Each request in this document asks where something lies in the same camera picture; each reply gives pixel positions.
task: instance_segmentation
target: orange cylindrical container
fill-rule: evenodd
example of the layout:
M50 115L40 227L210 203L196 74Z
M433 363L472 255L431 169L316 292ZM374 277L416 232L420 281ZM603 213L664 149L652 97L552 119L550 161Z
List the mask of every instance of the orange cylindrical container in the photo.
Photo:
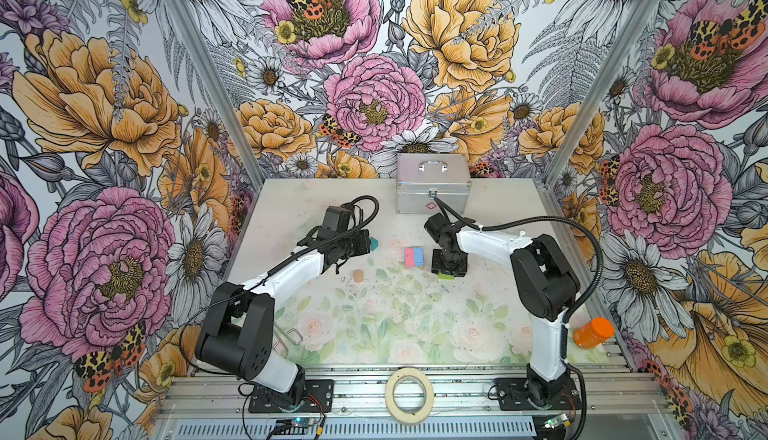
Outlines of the orange cylindrical container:
M579 348L588 350L600 345L614 335L614 326L601 316L596 316L587 325L574 332L574 342Z

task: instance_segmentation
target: metal bracket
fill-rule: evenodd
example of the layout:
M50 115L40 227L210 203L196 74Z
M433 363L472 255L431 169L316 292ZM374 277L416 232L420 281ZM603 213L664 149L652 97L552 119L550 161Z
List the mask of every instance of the metal bracket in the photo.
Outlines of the metal bracket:
M527 378L496 378L494 380L494 387L496 389L498 400L498 407L503 412L510 411L531 411L531 410L565 410L570 412L575 410L579 412L581 409L581 397L576 390L576 384L573 378L568 377L565 381L565 387L561 390L560 395L550 404L549 408L539 408L534 406L528 401L528 386L526 382Z
M331 411L333 407L333 380L307 380L304 385L305 394L310 393L317 398L320 406L325 413ZM314 402L304 399L298 408L287 412L280 408L274 399L265 395L264 392L255 392L248 404L250 413L319 413L317 405Z

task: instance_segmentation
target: masking tape roll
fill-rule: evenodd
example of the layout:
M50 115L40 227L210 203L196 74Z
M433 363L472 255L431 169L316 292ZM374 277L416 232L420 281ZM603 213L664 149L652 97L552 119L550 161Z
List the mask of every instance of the masking tape roll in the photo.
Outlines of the masking tape roll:
M404 412L395 403L395 387L406 378L416 380L422 386L422 390L424 390L424 405L417 412ZM395 420L406 425L416 425L417 423L424 422L432 411L432 407L435 405L435 389L432 388L432 382L429 381L429 378L421 370L412 367L400 368L389 377L386 383L384 399L389 415Z

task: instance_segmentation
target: floral table mat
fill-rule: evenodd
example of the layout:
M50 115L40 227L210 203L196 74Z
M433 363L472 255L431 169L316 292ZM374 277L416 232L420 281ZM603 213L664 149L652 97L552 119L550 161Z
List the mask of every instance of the floral table mat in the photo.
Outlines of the floral table mat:
M366 187L351 188L358 181L366 182ZM529 180L490 181L512 183L473 185L468 215L474 203L484 204L485 196L495 198L510 185L520 198L520 208L515 208L514 214L496 213L498 220L487 224L544 214L540 203L532 205L530 194L531 189L535 193L535 188ZM235 259L230 281L247 279L237 276L242 275L244 263L255 261L253 255L243 256L244 251L254 249L254 243L261 255L266 254L272 257L270 262L277 263L312 226L322 222L327 205L372 194L381 204L379 216L369 226L371 236L379 242L378 248L369 255L351 259L339 275L332 267L277 306L276 325L284 332L296 329L302 337L298 346L283 339L288 358L301 365L527 363L532 348L531 316L518 298L511 266L470 255L466 277L438 279L429 271L435 244L422 227L428 215L394 214L394 185L393 180L268 180ZM368 215L370 207L362 203L361 206ZM486 210L497 207L485 203ZM299 209L308 212L297 214ZM282 215L287 212L299 218ZM287 228L288 224L297 225ZM552 234L546 228L530 230L531 236ZM424 270L405 267L403 256L407 246L424 249ZM266 270L267 265L270 263L250 272ZM361 279L354 276L358 269L362 271ZM571 325L578 328L589 319L586 309L581 309ZM289 336L299 339L295 332ZM568 356L572 362L608 361L601 346L585 351L572 340L569 343Z

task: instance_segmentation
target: floral tabletop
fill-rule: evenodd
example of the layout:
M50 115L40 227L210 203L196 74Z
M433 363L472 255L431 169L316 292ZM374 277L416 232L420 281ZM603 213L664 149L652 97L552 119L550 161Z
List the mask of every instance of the floral tabletop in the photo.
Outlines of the floral tabletop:
M466 213L478 221L544 214L531 180L473 181ZM288 358L302 365L527 363L531 316L518 298L511 267L470 255L466 277L438 279L428 267L434 247L422 227L428 216L395 214L395 180L267 180L228 280L242 282L274 266L322 223L328 205L362 194L377 197L381 205L368 227L379 246L351 259L339 275L329 269L276 306L276 325L302 337L298 346L284 341ZM514 200L494 201L501 197ZM504 209L510 203L514 211ZM368 216L372 207L361 206ZM530 226L530 236L554 234L546 224ZM424 270L405 267L407 246L424 248ZM571 325L578 328L589 318L586 309L578 311ZM293 332L290 337L298 339ZM573 362L608 361L601 347L584 351L570 344Z

